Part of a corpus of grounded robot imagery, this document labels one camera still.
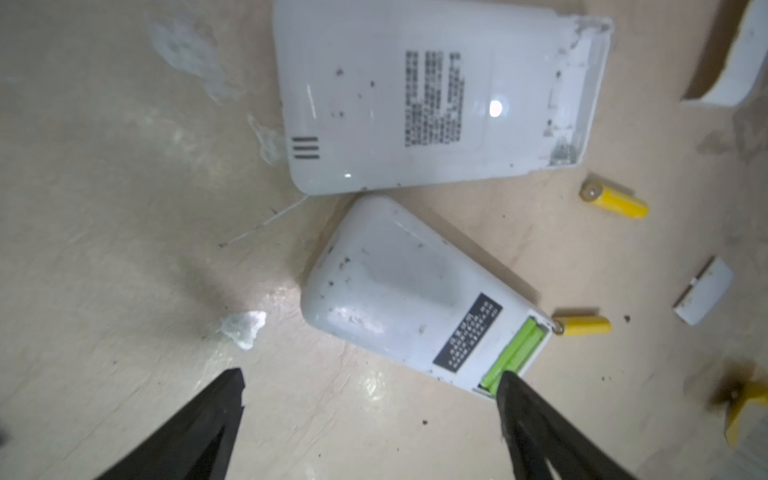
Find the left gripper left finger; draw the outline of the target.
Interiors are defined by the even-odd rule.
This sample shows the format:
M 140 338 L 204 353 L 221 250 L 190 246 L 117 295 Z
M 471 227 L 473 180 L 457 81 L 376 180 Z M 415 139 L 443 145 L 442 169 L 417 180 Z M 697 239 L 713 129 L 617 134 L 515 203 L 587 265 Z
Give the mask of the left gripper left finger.
M 242 370 L 222 372 L 101 479 L 224 479 L 244 406 Z

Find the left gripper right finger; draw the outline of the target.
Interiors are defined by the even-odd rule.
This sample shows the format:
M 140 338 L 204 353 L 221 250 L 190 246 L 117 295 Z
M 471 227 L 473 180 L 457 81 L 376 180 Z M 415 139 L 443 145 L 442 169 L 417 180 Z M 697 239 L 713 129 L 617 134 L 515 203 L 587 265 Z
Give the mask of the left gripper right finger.
M 631 479 L 633 475 L 584 436 L 517 374 L 506 371 L 496 393 L 501 430 L 517 479 Z

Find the yellow battery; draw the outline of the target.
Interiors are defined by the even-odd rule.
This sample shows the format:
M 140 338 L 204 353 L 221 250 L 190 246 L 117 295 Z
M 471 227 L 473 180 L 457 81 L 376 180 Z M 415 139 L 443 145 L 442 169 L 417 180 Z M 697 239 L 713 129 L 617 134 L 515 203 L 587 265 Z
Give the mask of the yellow battery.
M 643 200 L 599 181 L 585 182 L 579 196 L 586 203 L 631 219 L 644 218 L 649 212 L 649 207 Z
M 556 316 L 552 321 L 553 332 L 559 336 L 588 336 L 612 331 L 611 322 L 602 316 Z

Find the black yellow screwdriver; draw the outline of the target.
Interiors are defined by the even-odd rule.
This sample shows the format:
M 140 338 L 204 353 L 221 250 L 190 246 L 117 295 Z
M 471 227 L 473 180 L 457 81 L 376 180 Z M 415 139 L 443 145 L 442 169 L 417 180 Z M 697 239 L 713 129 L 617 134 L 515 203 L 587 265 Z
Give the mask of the black yellow screwdriver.
M 724 436 L 728 445 L 735 449 L 741 437 L 741 424 L 754 411 L 767 409 L 767 383 L 748 381 L 732 392 L 725 416 Z

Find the red remote control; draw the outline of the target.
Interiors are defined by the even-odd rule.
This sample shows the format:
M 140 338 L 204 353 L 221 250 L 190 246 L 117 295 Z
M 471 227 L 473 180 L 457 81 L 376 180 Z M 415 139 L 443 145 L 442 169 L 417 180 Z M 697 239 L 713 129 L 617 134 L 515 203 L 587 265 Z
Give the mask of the red remote control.
M 384 195 L 359 198 L 301 290 L 313 327 L 485 398 L 553 334 L 532 302 Z

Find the red remote battery cover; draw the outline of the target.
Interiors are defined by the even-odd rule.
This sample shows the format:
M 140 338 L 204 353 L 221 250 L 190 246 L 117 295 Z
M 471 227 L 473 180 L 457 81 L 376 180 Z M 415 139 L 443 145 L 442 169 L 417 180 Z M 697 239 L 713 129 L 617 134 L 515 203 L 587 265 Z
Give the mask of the red remote battery cover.
M 698 325 L 729 290 L 734 278 L 730 267 L 712 257 L 673 305 L 673 312 L 687 325 Z

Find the white remote control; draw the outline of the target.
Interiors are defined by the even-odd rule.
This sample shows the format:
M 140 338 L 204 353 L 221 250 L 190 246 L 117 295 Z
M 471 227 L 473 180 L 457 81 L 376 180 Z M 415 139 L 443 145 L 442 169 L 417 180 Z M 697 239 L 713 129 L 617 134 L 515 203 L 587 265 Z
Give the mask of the white remote control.
M 579 164 L 606 17 L 476 1 L 278 1 L 288 166 L 311 196 Z

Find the white battery cover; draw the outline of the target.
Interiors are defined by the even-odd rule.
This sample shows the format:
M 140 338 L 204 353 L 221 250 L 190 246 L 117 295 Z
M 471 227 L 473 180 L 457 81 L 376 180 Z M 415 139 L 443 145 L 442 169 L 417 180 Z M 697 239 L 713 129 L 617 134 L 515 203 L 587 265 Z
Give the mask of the white battery cover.
M 722 1 L 683 104 L 735 107 L 751 92 L 767 57 L 767 2 Z

